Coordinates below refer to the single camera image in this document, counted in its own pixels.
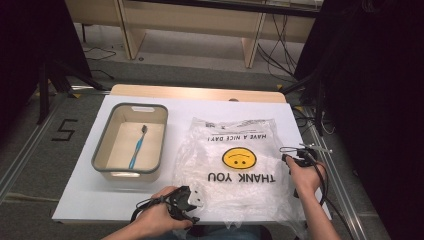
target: wrist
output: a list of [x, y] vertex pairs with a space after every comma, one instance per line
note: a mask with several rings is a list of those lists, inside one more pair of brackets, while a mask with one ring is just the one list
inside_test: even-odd
[[318, 201], [315, 197], [315, 192], [313, 191], [313, 189], [298, 189], [296, 191], [301, 200], [311, 199], [311, 200]]
[[144, 239], [149, 237], [147, 229], [140, 228], [137, 224], [130, 224], [126, 227], [128, 239]]

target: white tabletop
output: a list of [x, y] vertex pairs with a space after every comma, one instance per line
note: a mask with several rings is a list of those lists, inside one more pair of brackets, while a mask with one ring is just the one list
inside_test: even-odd
[[[168, 109], [168, 124], [161, 159], [161, 175], [152, 183], [108, 180], [91, 165], [95, 148], [112, 108], [118, 103], [161, 104]], [[128, 222], [135, 205], [164, 186], [172, 184], [175, 155], [187, 134], [193, 117], [212, 122], [234, 122], [250, 119], [274, 119], [278, 137], [284, 146], [300, 147], [302, 143], [290, 106], [286, 103], [226, 102], [106, 96], [84, 145], [71, 178], [53, 215], [53, 220], [73, 222]], [[284, 165], [282, 171], [288, 174]], [[300, 208], [300, 201], [292, 207]], [[218, 223], [214, 214], [200, 212], [201, 223]], [[267, 216], [249, 216], [247, 222], [273, 222]]]

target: black controller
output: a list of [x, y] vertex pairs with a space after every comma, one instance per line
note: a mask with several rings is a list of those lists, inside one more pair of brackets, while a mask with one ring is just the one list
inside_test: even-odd
[[295, 162], [295, 163], [296, 163], [299, 167], [312, 167], [312, 166], [314, 165], [312, 161], [309, 161], [309, 160], [307, 160], [307, 159], [300, 160], [300, 159], [294, 158], [294, 157], [292, 157], [292, 156], [290, 156], [290, 155], [288, 155], [288, 154], [283, 154], [283, 156], [282, 156], [282, 159], [281, 159], [281, 160], [283, 160], [283, 162], [285, 162], [285, 163], [287, 163], [287, 162], [286, 162], [286, 157], [291, 157], [291, 158], [293, 158], [294, 162]]
[[200, 220], [199, 218], [191, 218], [185, 214], [186, 212], [197, 208], [197, 206], [188, 203], [190, 193], [191, 191], [188, 186], [182, 186], [165, 196], [160, 196], [158, 198], [152, 198], [148, 199], [147, 201], [143, 201], [145, 202], [143, 205], [138, 206], [137, 204], [137, 208], [134, 210], [133, 215], [131, 216], [131, 222], [133, 222], [137, 218], [137, 215], [140, 212], [148, 209], [149, 207], [155, 204], [166, 203], [168, 206], [169, 215], [173, 219], [190, 220], [193, 224], [196, 224]]
[[[306, 154], [307, 153], [310, 153], [312, 156], [315, 156], [316, 155], [315, 151], [312, 150], [313, 152], [311, 152], [309, 150], [308, 150], [308, 152], [306, 152]], [[316, 163], [313, 162], [314, 161], [313, 159], [306, 159], [306, 154], [303, 151], [302, 152], [300, 152], [300, 151], [297, 152], [297, 155], [298, 156], [305, 157], [304, 160], [300, 160], [300, 159], [294, 158], [294, 157], [292, 157], [292, 156], [290, 156], [288, 154], [283, 154], [283, 156], [281, 157], [281, 160], [283, 160], [283, 162], [285, 162], [287, 164], [286, 157], [291, 157], [291, 158], [293, 158], [294, 162], [299, 167], [312, 167], [312, 166], [314, 166]], [[293, 197], [299, 198], [299, 194], [297, 193], [296, 189], [294, 190]]]

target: printed number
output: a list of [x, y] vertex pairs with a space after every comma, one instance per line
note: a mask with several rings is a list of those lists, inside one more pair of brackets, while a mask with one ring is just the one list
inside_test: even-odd
[[63, 129], [63, 126], [65, 125], [66, 122], [78, 122], [78, 120], [76, 120], [76, 119], [64, 119], [62, 121], [62, 124], [60, 124], [60, 127], [57, 131], [61, 132], [61, 133], [69, 133], [68, 137], [67, 138], [52, 138], [52, 141], [69, 141], [71, 139], [75, 130]]

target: forearm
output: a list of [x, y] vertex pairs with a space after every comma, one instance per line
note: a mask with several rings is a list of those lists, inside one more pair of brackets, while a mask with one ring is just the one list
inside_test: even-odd
[[305, 211], [306, 221], [308, 223], [309, 233], [314, 240], [340, 239], [332, 223], [319, 204], [315, 195], [301, 196], [303, 210]]

